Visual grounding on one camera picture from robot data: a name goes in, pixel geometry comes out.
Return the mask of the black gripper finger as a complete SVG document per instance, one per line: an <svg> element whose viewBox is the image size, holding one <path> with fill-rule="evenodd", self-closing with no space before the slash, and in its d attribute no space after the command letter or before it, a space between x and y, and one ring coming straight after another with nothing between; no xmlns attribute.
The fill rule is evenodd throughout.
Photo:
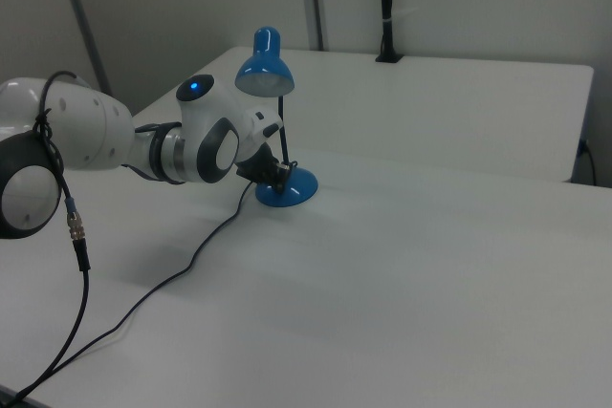
<svg viewBox="0 0 612 408"><path fill-rule="evenodd" d="M279 162L273 167L272 189L275 193L283 193L285 185L293 172L291 163Z"/></svg>

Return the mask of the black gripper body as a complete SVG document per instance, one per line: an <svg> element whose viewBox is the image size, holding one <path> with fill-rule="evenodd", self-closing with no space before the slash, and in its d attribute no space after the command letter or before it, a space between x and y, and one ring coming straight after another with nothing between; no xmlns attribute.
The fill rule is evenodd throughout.
<svg viewBox="0 0 612 408"><path fill-rule="evenodd" d="M264 143L255 154L245 161L236 164L236 174L257 184L278 185L279 161L273 155L271 147Z"/></svg>

